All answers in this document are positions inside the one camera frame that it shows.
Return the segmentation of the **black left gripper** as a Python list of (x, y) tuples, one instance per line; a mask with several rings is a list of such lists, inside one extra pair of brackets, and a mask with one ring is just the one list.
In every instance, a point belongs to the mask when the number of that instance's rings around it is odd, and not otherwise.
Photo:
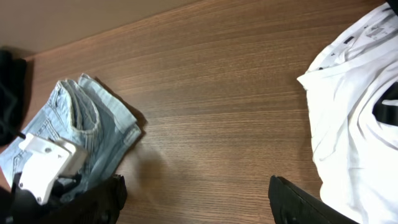
[(21, 175), (22, 173), (18, 172), (14, 176), (10, 192), (1, 187), (1, 223), (23, 223), (40, 220), (48, 213), (63, 207), (65, 204), (61, 202), (60, 198), (81, 182), (81, 174), (76, 174), (73, 177), (61, 176), (60, 179), (65, 179), (67, 183), (62, 184), (59, 180), (56, 180), (50, 191), (49, 200), (41, 205), (33, 194), (19, 187)]

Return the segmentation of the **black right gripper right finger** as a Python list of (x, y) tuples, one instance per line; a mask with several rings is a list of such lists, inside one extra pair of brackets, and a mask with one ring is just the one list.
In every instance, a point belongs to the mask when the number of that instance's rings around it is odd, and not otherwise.
[(283, 177), (270, 178), (268, 198), (276, 224), (358, 224)]

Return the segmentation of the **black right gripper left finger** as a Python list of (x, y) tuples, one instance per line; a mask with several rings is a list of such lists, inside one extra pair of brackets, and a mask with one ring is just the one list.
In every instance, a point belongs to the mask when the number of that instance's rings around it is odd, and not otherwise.
[(114, 175), (74, 200), (51, 210), (39, 224), (114, 224), (127, 199), (125, 179)]

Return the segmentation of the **light blue denim shorts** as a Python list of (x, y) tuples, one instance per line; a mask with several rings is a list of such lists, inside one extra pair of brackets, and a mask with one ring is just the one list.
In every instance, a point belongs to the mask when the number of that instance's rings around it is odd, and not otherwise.
[(64, 138), (88, 152), (80, 184), (61, 197), (69, 202), (112, 176), (127, 150), (141, 135), (137, 119), (96, 80), (60, 80), (24, 133), (44, 139)]

